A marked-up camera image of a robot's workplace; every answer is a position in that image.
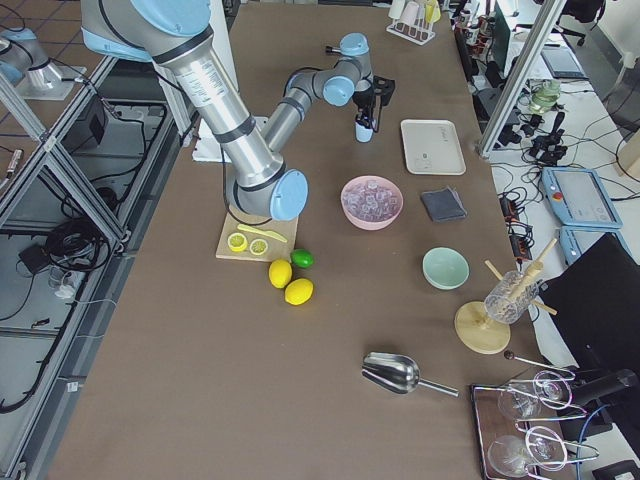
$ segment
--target mint green bowl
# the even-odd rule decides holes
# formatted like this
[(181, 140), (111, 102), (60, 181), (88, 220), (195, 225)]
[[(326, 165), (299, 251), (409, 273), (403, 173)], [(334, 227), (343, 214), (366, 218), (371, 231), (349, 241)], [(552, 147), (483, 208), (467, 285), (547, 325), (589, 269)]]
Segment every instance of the mint green bowl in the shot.
[(455, 250), (437, 247), (429, 250), (422, 259), (422, 273), (434, 287), (453, 290), (469, 278), (469, 264)]

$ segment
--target bowl of ice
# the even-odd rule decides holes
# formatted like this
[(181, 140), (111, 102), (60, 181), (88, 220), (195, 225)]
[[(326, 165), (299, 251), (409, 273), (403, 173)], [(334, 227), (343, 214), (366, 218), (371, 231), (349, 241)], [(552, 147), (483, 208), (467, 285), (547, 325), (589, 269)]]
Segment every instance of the bowl of ice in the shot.
[(380, 230), (402, 211), (402, 193), (383, 177), (365, 175), (350, 180), (340, 194), (349, 221), (363, 230)]

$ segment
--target wooden round base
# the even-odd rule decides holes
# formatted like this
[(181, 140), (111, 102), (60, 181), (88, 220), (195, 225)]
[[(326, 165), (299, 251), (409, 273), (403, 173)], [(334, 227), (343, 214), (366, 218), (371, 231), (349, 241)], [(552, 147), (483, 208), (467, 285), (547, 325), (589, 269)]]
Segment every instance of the wooden round base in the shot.
[(509, 325), (487, 317), (482, 302), (469, 302), (460, 307), (456, 312), (455, 326), (462, 343), (478, 353), (501, 352), (511, 339)]

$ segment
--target cutting board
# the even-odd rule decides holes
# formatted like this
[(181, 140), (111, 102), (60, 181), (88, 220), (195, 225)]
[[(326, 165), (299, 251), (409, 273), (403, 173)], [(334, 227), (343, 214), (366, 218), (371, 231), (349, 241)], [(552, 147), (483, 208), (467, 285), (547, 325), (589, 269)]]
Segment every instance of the cutting board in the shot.
[(218, 248), (216, 249), (216, 258), (225, 258), (230, 260), (249, 260), (252, 262), (272, 262), (278, 258), (289, 258), (291, 251), (296, 243), (296, 232), (298, 231), (298, 217), (289, 221), (281, 222), (277, 220), (271, 220), (264, 225), (259, 225), (256, 228), (262, 230), (273, 230), (283, 235), (287, 239), (287, 243), (281, 242), (274, 238), (269, 238), (258, 233), (240, 232), (247, 237), (247, 242), (251, 243), (256, 238), (262, 238), (265, 240), (269, 247), (263, 255), (253, 255), (249, 248), (243, 252), (232, 252), (227, 245), (227, 238), (234, 232), (239, 232), (238, 224), (244, 223), (245, 225), (252, 225), (255, 223), (261, 223), (266, 220), (264, 217), (258, 217), (255, 215), (247, 215), (236, 209), (233, 206), (229, 207), (233, 214), (242, 220), (238, 222), (229, 213), (224, 220), (222, 231), (220, 232), (220, 238), (218, 239)]

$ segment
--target metal scoop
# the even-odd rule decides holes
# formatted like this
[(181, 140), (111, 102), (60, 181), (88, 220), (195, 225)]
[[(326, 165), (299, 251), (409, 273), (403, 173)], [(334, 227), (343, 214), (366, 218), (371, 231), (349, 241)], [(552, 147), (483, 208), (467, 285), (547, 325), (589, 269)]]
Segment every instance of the metal scoop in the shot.
[(393, 393), (410, 393), (418, 385), (422, 385), (447, 395), (458, 396), (455, 388), (421, 379), (418, 364), (404, 355), (371, 352), (364, 357), (362, 375)]

